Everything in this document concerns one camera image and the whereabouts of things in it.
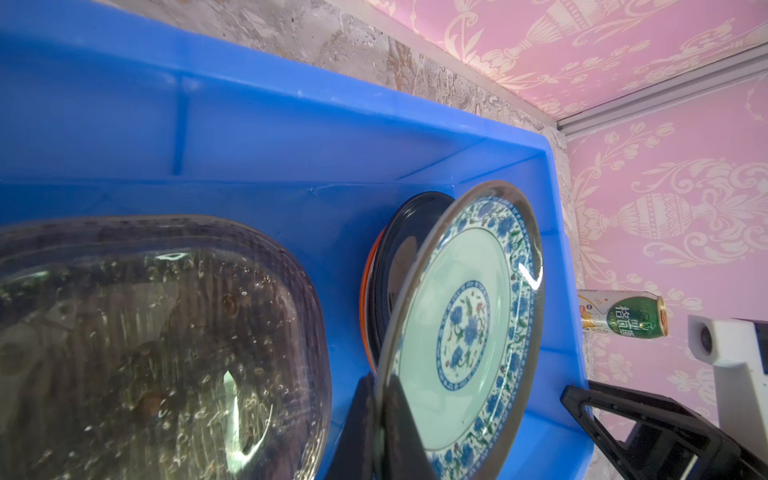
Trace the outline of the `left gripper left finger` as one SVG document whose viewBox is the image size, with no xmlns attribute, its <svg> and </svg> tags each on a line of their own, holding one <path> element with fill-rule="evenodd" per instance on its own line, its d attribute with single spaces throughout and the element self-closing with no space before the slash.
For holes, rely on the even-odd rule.
<svg viewBox="0 0 768 480">
<path fill-rule="evenodd" d="M 362 377 L 342 429 L 326 480 L 373 478 L 374 376 Z"/>
</svg>

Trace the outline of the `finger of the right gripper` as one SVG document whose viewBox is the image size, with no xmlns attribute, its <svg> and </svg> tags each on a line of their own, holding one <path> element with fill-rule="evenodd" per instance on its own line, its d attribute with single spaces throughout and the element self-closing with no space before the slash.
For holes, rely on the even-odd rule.
<svg viewBox="0 0 768 480">
<path fill-rule="evenodd" d="M 591 381 L 560 401 L 625 479 L 754 479 L 756 455 L 682 404 L 656 394 Z M 616 439 L 596 410 L 634 422 Z"/>
</svg>

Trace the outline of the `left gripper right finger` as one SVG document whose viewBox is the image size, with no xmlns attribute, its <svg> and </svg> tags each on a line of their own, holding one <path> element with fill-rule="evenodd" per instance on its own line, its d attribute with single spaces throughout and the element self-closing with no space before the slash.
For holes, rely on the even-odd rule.
<svg viewBox="0 0 768 480">
<path fill-rule="evenodd" d="M 380 478 L 436 479 L 397 376 L 391 376 L 385 388 L 380 423 Z"/>
</svg>

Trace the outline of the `teal patterned plate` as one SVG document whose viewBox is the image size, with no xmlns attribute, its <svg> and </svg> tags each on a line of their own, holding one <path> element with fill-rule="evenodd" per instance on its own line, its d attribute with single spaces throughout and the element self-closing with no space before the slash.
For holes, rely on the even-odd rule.
<svg viewBox="0 0 768 480">
<path fill-rule="evenodd" d="M 542 339 L 543 247 L 525 195 L 479 184 L 440 217 L 393 309 L 376 410 L 403 387 L 436 479 L 497 476 L 522 423 Z"/>
</svg>

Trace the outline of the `black round plate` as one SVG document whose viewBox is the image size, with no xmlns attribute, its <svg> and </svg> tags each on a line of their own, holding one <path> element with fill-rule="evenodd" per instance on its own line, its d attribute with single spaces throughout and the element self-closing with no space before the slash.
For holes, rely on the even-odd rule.
<svg viewBox="0 0 768 480">
<path fill-rule="evenodd" d="M 453 197 L 437 191 L 413 196 L 395 212 L 369 252 L 360 287 L 359 317 L 373 371 L 406 276 L 431 229 L 453 202 Z"/>
</svg>

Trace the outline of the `smoky glass plate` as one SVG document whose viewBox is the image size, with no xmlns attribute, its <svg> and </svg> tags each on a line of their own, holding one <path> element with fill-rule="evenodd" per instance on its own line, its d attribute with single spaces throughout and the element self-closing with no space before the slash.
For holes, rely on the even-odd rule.
<svg viewBox="0 0 768 480">
<path fill-rule="evenodd" d="M 312 479 L 330 361 L 284 247 L 208 216 L 1 232 L 5 479 Z"/>
</svg>

